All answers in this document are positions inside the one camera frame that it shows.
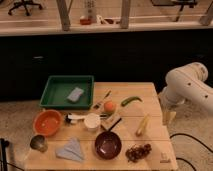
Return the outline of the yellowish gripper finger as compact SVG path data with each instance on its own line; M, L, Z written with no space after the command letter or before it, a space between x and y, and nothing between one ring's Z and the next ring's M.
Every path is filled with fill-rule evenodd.
M176 117L176 112L175 111L170 112L169 124L172 123L175 117Z
M163 125L167 125L168 122L168 116L169 116L169 111L168 110L164 110L163 111Z

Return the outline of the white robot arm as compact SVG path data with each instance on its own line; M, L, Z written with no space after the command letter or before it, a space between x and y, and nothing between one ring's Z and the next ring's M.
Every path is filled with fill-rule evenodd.
M208 70L199 62L172 69L166 74L166 86L158 95L164 125L172 122L176 116L174 109L186 100L213 114L213 88L205 84L207 78Z

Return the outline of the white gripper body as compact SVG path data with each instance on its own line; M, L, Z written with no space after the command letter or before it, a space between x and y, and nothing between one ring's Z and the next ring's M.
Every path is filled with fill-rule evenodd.
M174 97L165 96L165 95L160 95L159 101L160 101L161 108L164 112L172 111L176 107L184 103L183 98L174 98Z

